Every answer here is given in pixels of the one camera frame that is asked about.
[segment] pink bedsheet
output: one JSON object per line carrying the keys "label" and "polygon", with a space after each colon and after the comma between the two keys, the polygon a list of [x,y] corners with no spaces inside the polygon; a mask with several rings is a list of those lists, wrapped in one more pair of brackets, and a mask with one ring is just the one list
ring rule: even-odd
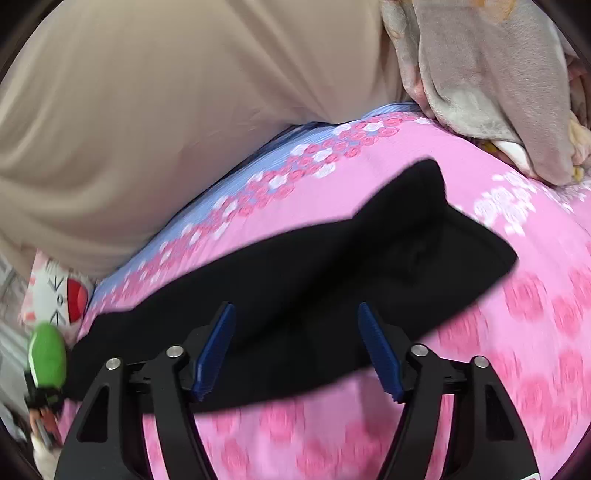
{"label": "pink bedsheet", "polygon": [[[347,145],[347,138],[368,131],[378,136]],[[260,182],[283,181],[281,194],[246,210],[240,210],[239,196],[221,199],[217,228],[187,225],[181,238],[163,245],[89,312],[83,328],[100,311],[134,306],[229,251],[350,216],[401,169],[426,156],[439,162],[449,202],[506,238],[519,264],[510,278],[424,341],[445,358],[467,361],[479,354],[492,361],[523,419],[541,477],[552,478],[591,420],[591,210],[584,202],[591,180],[549,190],[414,113],[339,126],[334,141],[295,148],[298,173],[261,172],[247,186],[255,191]],[[442,469],[452,403],[444,398],[428,479]],[[68,405],[63,433],[74,411]],[[400,413],[369,369],[299,398],[200,415],[196,422],[220,480],[372,480]],[[154,479],[165,480],[152,417],[145,416],[144,429]]]}

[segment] white flower pattern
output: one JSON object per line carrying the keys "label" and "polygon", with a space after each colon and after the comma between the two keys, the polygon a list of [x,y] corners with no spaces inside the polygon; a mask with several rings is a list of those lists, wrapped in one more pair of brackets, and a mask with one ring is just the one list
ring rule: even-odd
{"label": "white flower pattern", "polygon": [[254,174],[252,177],[250,177],[250,178],[248,179],[247,183],[252,183],[253,181],[261,181],[261,180],[262,180],[262,175],[263,175],[263,173],[262,173],[261,171],[260,171],[260,172],[258,172],[258,173],[255,173],[255,174]]}
{"label": "white flower pattern", "polygon": [[304,151],[309,146],[310,146],[310,144],[308,144],[308,143],[302,143],[302,144],[296,145],[294,148],[291,149],[291,152],[290,153],[292,155],[295,155],[296,157],[299,157],[300,155],[303,155],[304,154]]}
{"label": "white flower pattern", "polygon": [[270,189],[278,189],[287,182],[287,175],[276,175],[269,181]]}
{"label": "white flower pattern", "polygon": [[482,198],[474,202],[474,219],[492,228],[499,217],[505,219],[505,233],[525,236],[523,226],[530,212],[535,212],[531,194],[538,189],[525,177],[512,171],[504,175],[493,175],[494,181],[507,181],[511,190],[504,186],[484,192]]}
{"label": "white flower pattern", "polygon": [[219,210],[223,203],[228,199],[227,195],[222,195],[220,198],[217,199],[216,203],[213,204],[214,210]]}
{"label": "white flower pattern", "polygon": [[333,173],[335,170],[336,165],[334,163],[327,163],[325,165],[322,165],[322,167],[316,173],[314,173],[314,177],[316,177],[317,179],[322,179],[327,175]]}
{"label": "white flower pattern", "polygon": [[584,202],[587,195],[589,195],[588,192],[591,192],[590,170],[585,171],[583,180],[580,183],[567,185],[566,187],[556,187],[553,190],[545,187],[544,192],[549,198],[559,203],[569,213],[572,213],[573,209],[569,203],[572,200]]}
{"label": "white flower pattern", "polygon": [[229,222],[223,222],[219,227],[217,227],[217,229],[213,233],[213,239],[217,240],[218,238],[220,238],[226,231],[226,228],[228,228],[228,225],[230,225]]}
{"label": "white flower pattern", "polygon": [[349,124],[339,125],[333,130],[333,135],[340,135],[347,130],[351,130],[351,126]]}
{"label": "white flower pattern", "polygon": [[230,205],[228,205],[226,207],[226,209],[223,211],[222,213],[222,217],[226,218],[228,215],[230,215],[234,210],[236,210],[238,208],[238,202],[236,200],[234,200]]}
{"label": "white flower pattern", "polygon": [[164,262],[166,262],[170,258],[171,254],[172,254],[172,252],[170,250],[167,250],[166,252],[164,252],[162,254],[162,258],[160,259],[160,265],[162,265]]}
{"label": "white flower pattern", "polygon": [[199,240],[199,237],[201,236],[201,231],[197,230],[193,236],[191,237],[191,239],[189,240],[189,245],[194,245],[195,243],[197,243],[197,240]]}
{"label": "white flower pattern", "polygon": [[384,123],[382,121],[379,122],[370,122],[363,128],[366,132],[375,132],[380,128],[384,127]]}
{"label": "white flower pattern", "polygon": [[316,163],[321,162],[323,160],[326,159],[326,157],[328,157],[330,154],[332,153],[332,148],[325,148],[324,150],[320,150],[319,152],[316,152],[314,155],[314,161]]}

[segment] black cloth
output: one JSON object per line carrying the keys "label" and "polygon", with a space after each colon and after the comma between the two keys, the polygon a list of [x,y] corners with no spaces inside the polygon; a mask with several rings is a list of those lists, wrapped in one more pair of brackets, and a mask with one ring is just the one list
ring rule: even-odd
{"label": "black cloth", "polygon": [[473,303],[516,258],[447,204],[437,163],[420,161],[351,219],[242,248],[131,311],[99,315],[72,350],[64,392],[81,400],[110,357],[149,360],[230,301],[235,337],[215,389],[194,411],[301,394],[369,365],[357,328],[360,302],[416,340]]}
{"label": "black cloth", "polygon": [[0,82],[33,32],[62,0],[0,1]]}

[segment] beige blanket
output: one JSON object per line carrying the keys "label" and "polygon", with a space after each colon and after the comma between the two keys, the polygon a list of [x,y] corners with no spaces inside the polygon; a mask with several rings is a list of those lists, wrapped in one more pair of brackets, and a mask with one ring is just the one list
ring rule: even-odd
{"label": "beige blanket", "polygon": [[107,275],[287,126],[402,97],[379,0],[64,0],[0,85],[0,251]]}
{"label": "beige blanket", "polygon": [[384,0],[382,14],[404,87],[427,115],[493,140],[530,176],[573,181],[573,163],[586,154],[573,143],[586,128],[570,123],[565,51],[533,1]]}

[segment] light blue fabric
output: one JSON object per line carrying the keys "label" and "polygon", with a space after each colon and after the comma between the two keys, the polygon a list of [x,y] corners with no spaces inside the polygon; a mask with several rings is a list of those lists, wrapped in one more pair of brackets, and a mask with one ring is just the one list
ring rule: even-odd
{"label": "light blue fabric", "polygon": [[[362,118],[370,118],[390,112],[419,111],[420,108],[414,102],[392,103],[376,108]],[[216,183],[175,215],[168,225],[140,250],[127,265],[124,265],[117,272],[103,280],[95,291],[91,306],[101,301],[105,294],[114,287],[120,285],[128,271],[137,269],[142,262],[147,262],[152,258],[158,252],[160,245],[179,237],[187,224],[192,223],[195,225],[203,221],[220,197],[236,194],[245,187],[253,175],[261,171],[275,170],[281,167],[295,146],[304,143],[317,144],[328,138],[334,138],[332,133],[334,128],[335,125],[320,122],[292,127],[263,145],[257,152],[243,161],[237,171]]]}

